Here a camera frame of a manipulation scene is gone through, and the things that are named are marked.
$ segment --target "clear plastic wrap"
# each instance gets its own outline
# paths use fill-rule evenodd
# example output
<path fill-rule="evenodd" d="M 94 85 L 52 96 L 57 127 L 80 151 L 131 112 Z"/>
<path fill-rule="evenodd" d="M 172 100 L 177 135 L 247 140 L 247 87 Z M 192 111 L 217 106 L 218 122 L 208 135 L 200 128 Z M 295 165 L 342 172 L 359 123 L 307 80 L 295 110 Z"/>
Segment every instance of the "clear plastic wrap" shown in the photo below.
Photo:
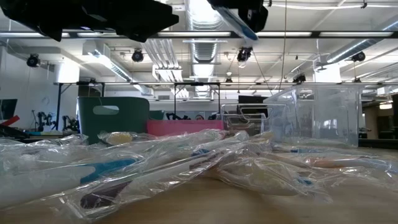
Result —
<path fill-rule="evenodd" d="M 394 190 L 398 186 L 393 158 L 276 144 L 273 133 L 249 137 L 241 131 L 226 138 L 227 133 L 208 129 L 111 147 L 75 145 L 84 136 L 34 144 L 3 141 L 0 221 L 92 222 L 204 173 L 260 194 L 305 195 L 327 202 L 327 188 L 349 178 Z M 46 215 L 24 218 L 32 213 Z"/>
<path fill-rule="evenodd" d="M 29 208 L 45 207 L 71 223 L 96 220 L 121 205 L 153 197 L 191 180 L 248 140 L 247 133 L 220 140 L 224 134 L 206 130 L 165 138 L 139 153 L 133 149 L 144 142 L 127 143 L 102 149 L 101 159 L 96 157 L 91 162 L 2 176 L 2 214 L 15 218 L 15 214 L 22 215 Z M 171 151 L 177 153 L 164 159 Z"/>
<path fill-rule="evenodd" d="M 98 138 L 105 142 L 106 144 L 110 144 L 113 146 L 124 144 L 128 142 L 138 142 L 138 141 L 149 141 L 158 139 L 158 137 L 153 136 L 151 134 L 146 133 L 131 133 L 131 132 L 114 132 L 114 133 L 106 133 L 101 132 L 98 135 Z"/>

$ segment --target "fluorescent light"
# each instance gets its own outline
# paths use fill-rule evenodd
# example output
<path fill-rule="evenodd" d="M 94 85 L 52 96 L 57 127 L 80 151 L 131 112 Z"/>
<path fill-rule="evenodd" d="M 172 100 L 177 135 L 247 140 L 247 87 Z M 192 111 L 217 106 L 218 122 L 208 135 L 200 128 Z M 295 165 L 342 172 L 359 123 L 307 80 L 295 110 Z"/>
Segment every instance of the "fluorescent light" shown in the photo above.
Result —
<path fill-rule="evenodd" d="M 250 82 L 241 82 L 241 83 L 238 83 L 238 82 L 236 82 L 236 83 L 234 83 L 234 82 L 232 82 L 232 83 L 222 82 L 220 84 L 221 85 L 257 85 L 257 83 L 250 83 Z"/>
<path fill-rule="evenodd" d="M 321 32 L 320 37 L 389 37 L 392 32 Z"/>
<path fill-rule="evenodd" d="M 120 37 L 120 35 L 117 35 L 116 33 L 97 33 L 97 32 L 80 32 L 80 33 L 77 33 L 77 36 L 79 36 L 79 37 L 89 37 L 89 38 L 94 38 L 94 37 Z"/>
<path fill-rule="evenodd" d="M 258 32 L 258 37 L 283 37 L 285 32 Z M 311 32 L 286 32 L 287 37 L 309 37 Z"/>
<path fill-rule="evenodd" d="M 3 38 L 38 38 L 44 37 L 42 34 L 37 32 L 0 32 L 0 37 Z M 68 33 L 62 33 L 62 37 L 69 37 Z"/>
<path fill-rule="evenodd" d="M 386 104 L 380 104 L 379 106 L 380 110 L 387 110 L 392 108 L 392 104 L 386 103 Z"/>
<path fill-rule="evenodd" d="M 172 82 L 149 82 L 149 83 L 138 83 L 140 85 L 174 85 Z"/>
<path fill-rule="evenodd" d="M 185 44 L 195 44 L 195 43 L 204 43 L 204 44 L 217 44 L 217 43 L 228 43 L 227 40 L 183 40 Z"/>
<path fill-rule="evenodd" d="M 231 32 L 159 32 L 157 35 L 159 37 L 229 37 Z"/>
<path fill-rule="evenodd" d="M 105 83 L 105 85 L 130 85 L 130 83 Z"/>

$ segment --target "wooden tabletop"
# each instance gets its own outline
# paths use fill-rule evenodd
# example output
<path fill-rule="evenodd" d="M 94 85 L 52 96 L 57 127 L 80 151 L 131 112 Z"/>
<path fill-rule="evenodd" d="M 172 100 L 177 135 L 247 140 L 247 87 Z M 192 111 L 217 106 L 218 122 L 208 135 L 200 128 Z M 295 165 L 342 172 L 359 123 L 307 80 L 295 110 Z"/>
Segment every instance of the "wooden tabletop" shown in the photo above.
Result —
<path fill-rule="evenodd" d="M 333 203 L 310 197 L 261 195 L 199 177 L 153 198 L 126 205 L 95 223 L 398 223 L 398 193 L 359 180 L 347 180 L 327 191 Z M 54 209 L 50 212 L 47 208 L 28 208 L 25 215 L 21 214 L 0 212 L 0 223 L 83 223 L 54 215 L 61 214 Z"/>

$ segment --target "pink box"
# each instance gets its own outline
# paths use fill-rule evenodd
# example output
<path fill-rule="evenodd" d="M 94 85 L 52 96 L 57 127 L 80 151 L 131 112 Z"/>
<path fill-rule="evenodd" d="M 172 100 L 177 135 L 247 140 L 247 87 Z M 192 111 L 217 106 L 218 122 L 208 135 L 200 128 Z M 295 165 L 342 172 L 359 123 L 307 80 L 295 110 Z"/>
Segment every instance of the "pink box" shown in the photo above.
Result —
<path fill-rule="evenodd" d="M 174 136 L 183 133 L 195 133 L 204 129 L 223 130 L 220 120 L 148 120 L 148 134 L 154 136 Z"/>

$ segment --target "clear plastic bin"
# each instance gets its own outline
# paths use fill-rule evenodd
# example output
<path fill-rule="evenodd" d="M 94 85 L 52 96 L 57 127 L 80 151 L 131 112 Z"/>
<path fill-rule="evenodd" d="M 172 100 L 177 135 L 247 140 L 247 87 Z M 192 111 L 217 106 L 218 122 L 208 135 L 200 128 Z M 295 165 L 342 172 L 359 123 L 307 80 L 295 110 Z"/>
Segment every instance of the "clear plastic bin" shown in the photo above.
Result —
<path fill-rule="evenodd" d="M 280 142 L 312 138 L 358 146 L 360 94 L 355 85 L 293 86 L 264 100 L 273 109 L 266 129 Z"/>
<path fill-rule="evenodd" d="M 272 120 L 264 113 L 254 114 L 253 110 L 267 110 L 269 115 L 273 110 L 289 110 L 287 105 L 278 104 L 227 104 L 221 107 L 221 119 L 223 120 L 224 130 L 235 134 L 239 131 L 246 131 L 250 136 L 261 134 L 265 131 L 272 131 Z"/>

